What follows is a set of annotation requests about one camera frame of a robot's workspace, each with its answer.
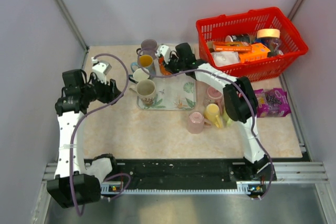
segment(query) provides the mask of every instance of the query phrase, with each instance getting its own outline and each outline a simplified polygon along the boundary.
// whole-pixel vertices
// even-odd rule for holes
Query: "tabletop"
[[[198,57],[198,45],[192,45]],[[90,47],[85,71],[91,72],[91,57],[109,53],[119,57],[127,66],[137,59],[139,45]],[[122,90],[126,74],[120,63],[110,57],[100,57],[112,65],[108,79],[116,80]],[[278,78],[253,82],[253,88],[280,88]],[[85,158],[112,153],[116,158],[242,158],[243,145],[236,123],[223,129],[205,129],[201,134],[191,134],[186,129],[188,115],[203,111],[205,83],[196,82],[196,107],[191,111],[141,110],[137,95],[126,90],[114,105],[89,115],[84,128]],[[88,111],[102,106],[99,101],[90,104]],[[302,157],[299,141],[291,116],[284,118],[259,118],[257,127],[260,140],[272,157]]]

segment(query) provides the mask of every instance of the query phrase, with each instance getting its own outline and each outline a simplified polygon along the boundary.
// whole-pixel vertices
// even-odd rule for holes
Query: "pink mug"
[[[210,128],[211,126],[212,122],[204,118],[200,112],[195,111],[189,115],[187,129],[190,133],[198,134],[203,131],[204,127]]]
[[[208,87],[206,90],[205,98],[204,98],[204,106],[208,106],[211,103],[217,104],[219,107],[219,112],[221,115],[223,114],[223,94],[220,93],[218,90],[214,89],[213,87]]]

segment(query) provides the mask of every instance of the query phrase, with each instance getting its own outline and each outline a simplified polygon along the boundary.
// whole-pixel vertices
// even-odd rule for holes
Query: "yellow mug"
[[[217,128],[223,128],[223,119],[220,116],[217,104],[209,104],[204,111],[204,117],[210,120]]]

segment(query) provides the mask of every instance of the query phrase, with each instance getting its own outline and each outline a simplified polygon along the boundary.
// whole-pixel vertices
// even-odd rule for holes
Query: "orange object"
[[[253,44],[251,52],[239,53],[240,62],[244,63],[246,61],[266,59],[269,52],[271,52],[271,50],[265,47],[262,43]]]
[[[163,66],[163,57],[159,58],[159,66],[160,66],[160,72],[161,74],[163,74],[164,76],[170,76],[172,73],[168,72],[164,66]]]
[[[246,42],[213,42],[215,51],[234,51],[234,52],[247,52],[252,51],[252,46]]]
[[[300,55],[308,51],[308,47],[300,37],[292,22],[277,7],[250,10],[247,13],[201,19],[196,22],[199,39],[199,56],[231,76],[247,76],[250,81],[265,80],[279,76]],[[206,46],[208,41],[224,41],[227,35],[249,34],[253,37],[257,31],[264,28],[280,30],[283,55],[274,56],[258,61],[238,63],[217,67]]]

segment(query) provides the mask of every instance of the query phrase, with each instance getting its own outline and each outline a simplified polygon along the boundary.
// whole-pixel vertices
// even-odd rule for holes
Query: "orange package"
[[[270,50],[264,46],[262,43],[252,44],[251,52],[240,52],[239,58],[240,62],[244,63],[246,61],[255,61],[266,59]]]
[[[247,42],[213,42],[215,51],[234,51],[234,52],[248,52],[252,51],[252,46]]]

